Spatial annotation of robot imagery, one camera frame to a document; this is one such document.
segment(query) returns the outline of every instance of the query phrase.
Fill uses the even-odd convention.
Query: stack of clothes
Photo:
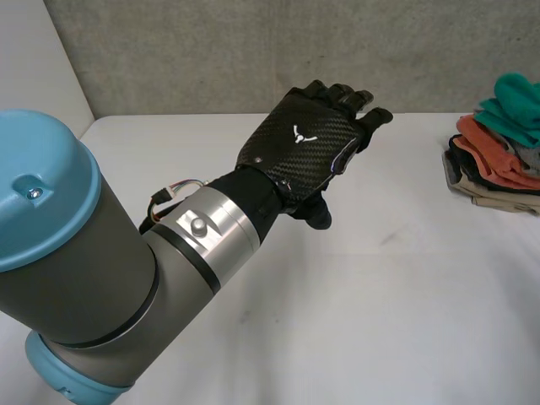
[[[539,215],[540,84],[508,73],[494,92],[458,121],[443,154],[446,180],[478,206]]]

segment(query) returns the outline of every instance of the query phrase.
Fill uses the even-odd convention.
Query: wall
[[[0,1],[0,110],[7,108],[52,114],[79,137],[94,121],[40,0]],[[49,388],[28,363],[24,353],[28,332],[0,312],[0,405],[70,403]]]
[[[0,110],[51,114],[79,138],[94,121],[41,0],[0,1]]]
[[[396,112],[470,111],[540,80],[529,0],[46,0],[96,116],[269,111],[313,78]]]

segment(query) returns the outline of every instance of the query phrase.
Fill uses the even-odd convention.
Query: cable connector
[[[170,187],[164,187],[152,196],[152,202],[155,205],[167,203],[175,197],[175,193]]]

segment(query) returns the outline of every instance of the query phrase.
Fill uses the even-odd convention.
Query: orange cloth
[[[519,158],[506,152],[504,146],[493,138],[487,129],[474,121],[474,115],[461,117],[457,122],[457,129],[498,176],[527,186],[531,190],[540,190],[540,179],[524,173]]]
[[[516,183],[515,181],[509,180],[495,173],[495,171],[492,170],[491,167],[489,167],[488,162],[486,161],[484,156],[478,151],[478,149],[476,149],[474,145],[462,135],[460,137],[454,138],[452,142],[459,149],[463,149],[473,156],[474,161],[476,162],[476,166],[478,166],[478,172],[485,180],[491,181],[492,183],[498,184],[499,186],[515,188],[518,190],[536,190],[535,188],[522,185],[521,183]]]

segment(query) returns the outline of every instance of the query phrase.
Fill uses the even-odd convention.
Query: gray concrete wall
[[[540,81],[532,0],[45,0],[94,114],[265,112],[313,78],[395,112]]]

